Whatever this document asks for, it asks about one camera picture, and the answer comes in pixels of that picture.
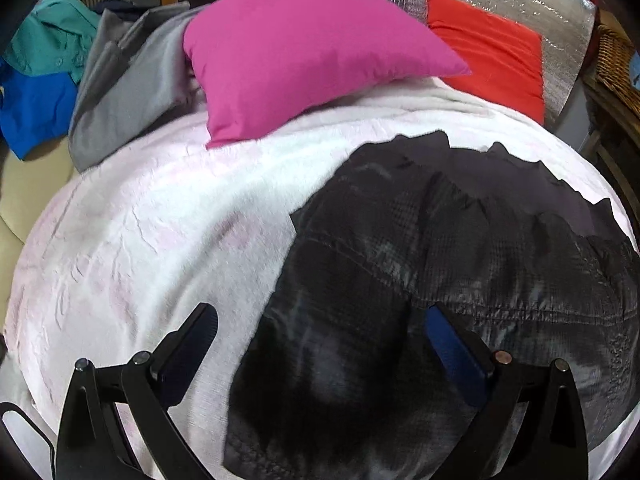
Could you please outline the black quilted jacket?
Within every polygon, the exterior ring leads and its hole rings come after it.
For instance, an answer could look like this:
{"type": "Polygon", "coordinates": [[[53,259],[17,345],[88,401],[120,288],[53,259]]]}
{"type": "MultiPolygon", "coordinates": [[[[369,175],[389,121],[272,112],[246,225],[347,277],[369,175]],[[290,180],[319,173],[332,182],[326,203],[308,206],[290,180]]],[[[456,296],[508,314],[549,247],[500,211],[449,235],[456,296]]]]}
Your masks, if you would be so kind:
{"type": "Polygon", "coordinates": [[[294,214],[294,242],[233,378],[224,468],[243,479],[431,479],[473,409],[426,338],[450,312],[525,365],[563,359],[586,430],[518,478],[634,479],[639,256],[613,216],[541,162],[445,133],[354,151],[294,214]]]}

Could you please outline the white embossed bed blanket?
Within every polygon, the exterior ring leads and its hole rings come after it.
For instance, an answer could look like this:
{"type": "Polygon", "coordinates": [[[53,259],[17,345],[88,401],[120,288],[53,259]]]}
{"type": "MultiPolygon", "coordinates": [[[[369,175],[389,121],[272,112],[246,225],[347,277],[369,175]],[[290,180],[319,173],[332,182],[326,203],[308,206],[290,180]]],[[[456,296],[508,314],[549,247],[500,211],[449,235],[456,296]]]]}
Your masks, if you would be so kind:
{"type": "Polygon", "coordinates": [[[80,174],[50,201],[14,272],[4,326],[30,405],[58,428],[75,362],[127,362],[200,303],[220,329],[171,412],[212,475],[226,476],[228,391],[288,252],[292,212],[358,146],[440,130],[455,148],[500,143],[591,203],[622,202],[577,152],[524,115],[436,78],[396,81],[208,150],[206,114],[183,116],[80,174]]]}

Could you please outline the beige mattress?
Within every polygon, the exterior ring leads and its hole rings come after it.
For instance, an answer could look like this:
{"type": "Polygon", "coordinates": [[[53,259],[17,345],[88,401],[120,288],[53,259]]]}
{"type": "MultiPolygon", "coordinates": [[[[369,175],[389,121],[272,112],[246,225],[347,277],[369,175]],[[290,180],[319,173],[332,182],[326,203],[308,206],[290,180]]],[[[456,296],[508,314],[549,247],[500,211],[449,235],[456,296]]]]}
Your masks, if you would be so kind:
{"type": "Polygon", "coordinates": [[[65,138],[44,142],[25,160],[1,145],[1,325],[24,241],[44,207],[74,173],[65,138]]]}

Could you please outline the wooden shelf unit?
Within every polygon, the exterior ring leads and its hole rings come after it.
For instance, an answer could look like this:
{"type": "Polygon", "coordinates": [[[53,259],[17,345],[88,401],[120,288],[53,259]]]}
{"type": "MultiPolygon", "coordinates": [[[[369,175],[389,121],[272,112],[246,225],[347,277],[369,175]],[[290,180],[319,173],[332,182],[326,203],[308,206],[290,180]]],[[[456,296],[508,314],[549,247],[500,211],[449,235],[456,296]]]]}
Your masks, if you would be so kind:
{"type": "Polygon", "coordinates": [[[639,218],[639,117],[599,80],[592,66],[582,76],[590,121],[582,154],[606,168],[628,214],[639,218]]]}

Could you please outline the blue garment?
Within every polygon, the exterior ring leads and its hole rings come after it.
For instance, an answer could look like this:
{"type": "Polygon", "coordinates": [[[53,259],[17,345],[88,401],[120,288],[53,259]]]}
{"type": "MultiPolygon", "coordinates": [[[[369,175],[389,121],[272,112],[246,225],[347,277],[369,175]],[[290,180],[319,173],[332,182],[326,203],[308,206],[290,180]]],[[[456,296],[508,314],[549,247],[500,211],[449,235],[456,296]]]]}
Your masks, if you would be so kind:
{"type": "Polygon", "coordinates": [[[1,60],[1,137],[18,159],[66,136],[76,99],[68,73],[26,76],[1,60]]]}

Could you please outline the red pillow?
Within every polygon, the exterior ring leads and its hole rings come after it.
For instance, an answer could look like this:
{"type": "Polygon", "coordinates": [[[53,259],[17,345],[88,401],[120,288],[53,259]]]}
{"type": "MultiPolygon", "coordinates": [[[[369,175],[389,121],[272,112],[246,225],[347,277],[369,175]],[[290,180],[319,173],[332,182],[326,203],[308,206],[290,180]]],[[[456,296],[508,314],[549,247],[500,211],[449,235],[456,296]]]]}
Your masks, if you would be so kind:
{"type": "Polygon", "coordinates": [[[425,0],[426,24],[468,64],[444,83],[544,123],[542,38],[538,32],[461,0],[425,0]]]}

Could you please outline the grey garment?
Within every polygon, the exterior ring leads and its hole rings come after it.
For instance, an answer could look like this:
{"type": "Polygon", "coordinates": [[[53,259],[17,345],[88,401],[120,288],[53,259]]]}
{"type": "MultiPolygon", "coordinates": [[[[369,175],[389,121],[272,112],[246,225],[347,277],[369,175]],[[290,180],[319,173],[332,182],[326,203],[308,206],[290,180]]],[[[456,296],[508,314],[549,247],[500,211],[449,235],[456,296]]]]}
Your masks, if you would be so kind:
{"type": "Polygon", "coordinates": [[[205,96],[183,52],[201,8],[180,2],[127,22],[105,10],[82,75],[68,132],[70,159],[84,172],[139,136],[205,110],[205,96]]]}

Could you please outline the wicker basket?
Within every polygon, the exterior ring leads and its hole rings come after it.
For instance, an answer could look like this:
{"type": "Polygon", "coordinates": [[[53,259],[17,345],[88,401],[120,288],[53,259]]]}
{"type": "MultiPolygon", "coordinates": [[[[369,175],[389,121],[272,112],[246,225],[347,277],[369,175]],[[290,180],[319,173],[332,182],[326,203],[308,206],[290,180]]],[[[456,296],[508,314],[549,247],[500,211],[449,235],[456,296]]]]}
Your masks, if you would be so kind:
{"type": "Polygon", "coordinates": [[[598,52],[592,80],[594,88],[639,123],[639,90],[631,82],[629,66],[636,53],[631,42],[606,25],[597,29],[598,52]]]}

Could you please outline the teal shirt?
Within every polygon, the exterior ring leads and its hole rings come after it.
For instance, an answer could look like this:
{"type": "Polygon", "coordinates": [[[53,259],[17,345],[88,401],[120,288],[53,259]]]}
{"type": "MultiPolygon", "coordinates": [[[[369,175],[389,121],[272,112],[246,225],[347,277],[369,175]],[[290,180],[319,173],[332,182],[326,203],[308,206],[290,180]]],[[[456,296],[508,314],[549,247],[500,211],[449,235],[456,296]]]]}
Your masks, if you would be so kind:
{"type": "Polygon", "coordinates": [[[80,0],[41,0],[24,19],[2,58],[19,73],[66,73],[79,84],[101,17],[80,0]]]}

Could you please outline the pink pillow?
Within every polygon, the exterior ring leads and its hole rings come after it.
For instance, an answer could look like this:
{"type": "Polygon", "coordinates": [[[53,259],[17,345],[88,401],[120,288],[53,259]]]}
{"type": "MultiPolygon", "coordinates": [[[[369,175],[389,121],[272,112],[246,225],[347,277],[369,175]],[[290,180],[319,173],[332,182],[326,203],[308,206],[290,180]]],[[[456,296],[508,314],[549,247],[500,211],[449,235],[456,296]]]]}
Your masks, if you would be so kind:
{"type": "Polygon", "coordinates": [[[470,71],[388,0],[218,0],[186,26],[183,51],[205,93],[210,150],[378,84],[470,71]]]}

